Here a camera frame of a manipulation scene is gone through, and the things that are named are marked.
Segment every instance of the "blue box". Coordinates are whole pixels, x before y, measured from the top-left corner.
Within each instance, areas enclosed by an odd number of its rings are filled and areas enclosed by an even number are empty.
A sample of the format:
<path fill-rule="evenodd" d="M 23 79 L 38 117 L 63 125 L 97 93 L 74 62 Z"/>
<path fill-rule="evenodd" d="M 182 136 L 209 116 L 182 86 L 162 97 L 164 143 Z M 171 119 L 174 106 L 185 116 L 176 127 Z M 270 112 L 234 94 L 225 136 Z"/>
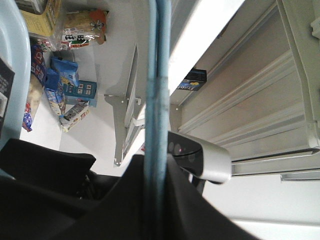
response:
<path fill-rule="evenodd" d="M 89 106 L 97 107 L 97 83 L 79 80 L 79 86 L 63 85 L 66 104 L 75 105 L 79 101 L 88 101 Z"/>

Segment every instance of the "cardboard box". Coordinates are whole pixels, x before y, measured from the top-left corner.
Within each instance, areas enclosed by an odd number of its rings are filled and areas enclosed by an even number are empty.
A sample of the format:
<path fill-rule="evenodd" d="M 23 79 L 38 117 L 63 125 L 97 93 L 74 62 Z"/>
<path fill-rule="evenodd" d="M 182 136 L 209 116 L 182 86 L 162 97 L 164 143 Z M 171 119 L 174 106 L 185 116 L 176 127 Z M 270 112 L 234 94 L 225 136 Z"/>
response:
<path fill-rule="evenodd" d="M 192 69 L 176 89 L 198 91 L 207 82 L 207 71 Z"/>
<path fill-rule="evenodd" d="M 55 31 L 61 5 L 62 0 L 48 0 L 44 12 L 40 15 L 20 10 L 28 31 L 41 36 L 51 36 Z"/>
<path fill-rule="evenodd" d="M 75 105 L 79 101 L 88 101 L 89 106 L 97 106 L 97 83 L 79 80 L 79 86 L 63 85 L 66 104 Z"/>

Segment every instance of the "metal rail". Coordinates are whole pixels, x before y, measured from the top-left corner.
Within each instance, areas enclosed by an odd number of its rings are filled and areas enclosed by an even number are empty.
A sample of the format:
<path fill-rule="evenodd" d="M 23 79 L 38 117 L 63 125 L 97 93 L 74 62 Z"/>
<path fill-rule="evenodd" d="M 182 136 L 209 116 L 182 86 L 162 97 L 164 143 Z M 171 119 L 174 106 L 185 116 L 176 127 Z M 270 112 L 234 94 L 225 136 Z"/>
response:
<path fill-rule="evenodd" d="M 169 123 L 168 63 L 171 1 L 149 0 L 149 56 L 145 110 L 143 239 L 163 239 Z"/>

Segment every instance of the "small black box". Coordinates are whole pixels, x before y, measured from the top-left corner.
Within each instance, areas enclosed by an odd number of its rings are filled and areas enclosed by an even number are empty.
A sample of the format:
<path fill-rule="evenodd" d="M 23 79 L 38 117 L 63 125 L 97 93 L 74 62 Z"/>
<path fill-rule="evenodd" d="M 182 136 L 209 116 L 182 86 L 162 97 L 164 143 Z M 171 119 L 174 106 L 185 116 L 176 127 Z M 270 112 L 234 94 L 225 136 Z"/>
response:
<path fill-rule="evenodd" d="M 191 69 L 176 89 L 198 91 L 207 82 L 207 71 Z"/>

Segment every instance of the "plastic packaging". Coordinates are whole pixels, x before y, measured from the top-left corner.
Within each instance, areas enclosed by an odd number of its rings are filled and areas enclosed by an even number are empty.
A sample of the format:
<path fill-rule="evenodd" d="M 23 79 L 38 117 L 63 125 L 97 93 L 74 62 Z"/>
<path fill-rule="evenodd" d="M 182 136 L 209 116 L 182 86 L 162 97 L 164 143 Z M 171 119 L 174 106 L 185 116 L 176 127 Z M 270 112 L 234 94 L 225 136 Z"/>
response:
<path fill-rule="evenodd" d="M 44 88 L 45 94 L 49 100 L 53 112 L 59 116 L 62 116 L 66 111 L 66 100 L 60 75 L 53 69 L 48 68 L 47 76 L 48 79 Z"/>
<path fill-rule="evenodd" d="M 30 38 L 36 40 L 44 52 L 59 51 L 67 11 L 63 7 L 62 0 L 46 1 L 44 12 L 40 15 L 23 10 L 21 13 L 27 24 Z"/>
<path fill-rule="evenodd" d="M 53 56 L 51 58 L 51 68 L 59 73 L 63 84 L 79 85 L 78 63 L 60 60 L 58 57 Z"/>
<path fill-rule="evenodd" d="M 80 101 L 60 118 L 60 123 L 64 132 L 69 132 L 89 113 L 89 103 Z"/>
<path fill-rule="evenodd" d="M 22 127 L 28 132 L 32 131 L 31 126 L 44 93 L 44 84 L 46 83 L 46 80 L 47 68 L 42 49 L 39 45 L 32 45 L 30 84 L 22 122 Z"/>
<path fill-rule="evenodd" d="M 68 13 L 61 42 L 62 50 L 103 44 L 107 29 L 107 14 L 107 11 L 100 9 Z"/>

